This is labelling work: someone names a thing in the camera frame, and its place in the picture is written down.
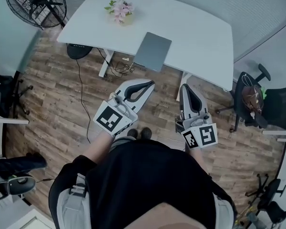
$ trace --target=gray device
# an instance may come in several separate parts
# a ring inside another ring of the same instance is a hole
[[[160,72],[172,41],[164,37],[146,33],[133,62]]]

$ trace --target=black shoe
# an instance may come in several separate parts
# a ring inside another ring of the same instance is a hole
[[[135,139],[137,139],[138,137],[138,131],[136,129],[130,129],[128,132],[127,132],[127,136],[132,136],[134,137]]]
[[[141,139],[151,139],[152,138],[152,131],[148,127],[144,127],[141,131]]]

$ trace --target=floor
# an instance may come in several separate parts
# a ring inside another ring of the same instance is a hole
[[[56,177],[63,165],[88,147],[86,131],[89,118],[81,105],[79,68],[76,61],[67,56],[66,45],[56,42],[59,32],[58,27],[43,32],[22,77],[24,86],[34,86],[22,99],[31,112],[27,116],[30,123],[7,127],[7,157],[38,151],[46,158],[48,166],[45,169],[31,172],[37,180]],[[113,64],[127,62],[122,59],[125,57],[132,61],[132,57],[116,53]],[[148,126],[153,131],[153,139],[171,148],[184,148],[184,141],[175,133],[174,126],[174,119],[179,115],[179,103],[175,99],[182,75],[180,71],[163,67],[161,73],[155,73],[137,66],[122,78],[115,77],[110,70],[105,78],[100,78],[98,72],[103,59],[95,48],[78,63],[83,81],[83,102],[92,117],[101,102],[123,81],[153,79],[156,87],[138,113],[137,127]],[[237,133],[229,133],[235,115],[232,111],[217,115],[215,109],[229,106],[230,94],[196,77],[192,77],[188,83],[193,84],[207,99],[209,112],[217,124],[218,144],[203,149],[210,175],[233,198],[238,212],[241,212],[249,201],[245,192],[257,187],[256,175],[268,173],[270,178],[276,175],[283,144],[273,137],[262,135],[261,130],[245,127],[242,123]],[[91,123],[89,139],[93,140],[99,132],[100,129]],[[52,181],[40,182],[33,192],[25,195],[30,203],[48,215],[51,184]]]

